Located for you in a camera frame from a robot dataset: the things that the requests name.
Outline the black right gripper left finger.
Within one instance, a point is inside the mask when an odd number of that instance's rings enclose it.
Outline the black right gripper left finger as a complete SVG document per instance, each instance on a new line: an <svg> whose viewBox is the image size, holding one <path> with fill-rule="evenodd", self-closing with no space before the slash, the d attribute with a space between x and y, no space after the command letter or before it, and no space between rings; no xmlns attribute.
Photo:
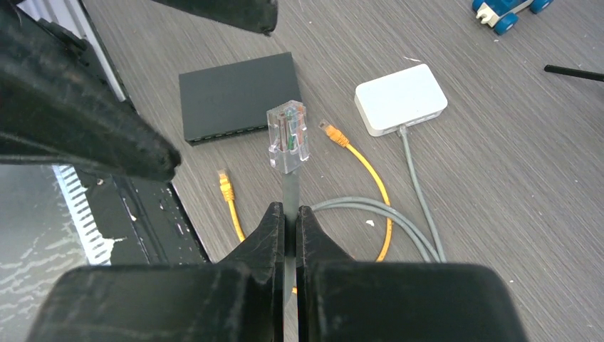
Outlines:
<svg viewBox="0 0 604 342"><path fill-rule="evenodd" d="M83 266L61 276L28 341L282 341L279 202L221 261Z"/></svg>

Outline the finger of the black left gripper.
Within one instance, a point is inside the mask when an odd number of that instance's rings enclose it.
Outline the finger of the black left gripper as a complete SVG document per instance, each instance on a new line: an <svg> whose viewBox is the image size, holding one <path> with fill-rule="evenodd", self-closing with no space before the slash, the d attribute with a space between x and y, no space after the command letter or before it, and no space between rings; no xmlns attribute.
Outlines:
<svg viewBox="0 0 604 342"><path fill-rule="evenodd" d="M1 161L67 164L169 182L178 150L89 74L76 53L1 3Z"/></svg>
<svg viewBox="0 0 604 342"><path fill-rule="evenodd" d="M273 0L153 0L185 13L244 31L270 36L278 22Z"/></svg>

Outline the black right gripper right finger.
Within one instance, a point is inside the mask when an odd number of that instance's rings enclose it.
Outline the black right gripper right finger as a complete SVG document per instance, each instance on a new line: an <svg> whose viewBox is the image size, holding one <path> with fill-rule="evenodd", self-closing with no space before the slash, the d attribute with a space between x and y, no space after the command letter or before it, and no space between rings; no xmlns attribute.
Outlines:
<svg viewBox="0 0 604 342"><path fill-rule="evenodd" d="M356 261L300 207L300 341L526 341L500 276L478 264Z"/></svg>

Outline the white network switch box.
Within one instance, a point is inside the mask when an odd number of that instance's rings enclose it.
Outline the white network switch box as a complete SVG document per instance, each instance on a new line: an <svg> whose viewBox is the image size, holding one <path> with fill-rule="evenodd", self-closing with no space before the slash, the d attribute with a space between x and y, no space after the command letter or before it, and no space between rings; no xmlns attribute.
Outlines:
<svg viewBox="0 0 604 342"><path fill-rule="evenodd" d="M420 64L361 83L356 108L369 135L380 137L438 117L448 100L433 72Z"/></svg>

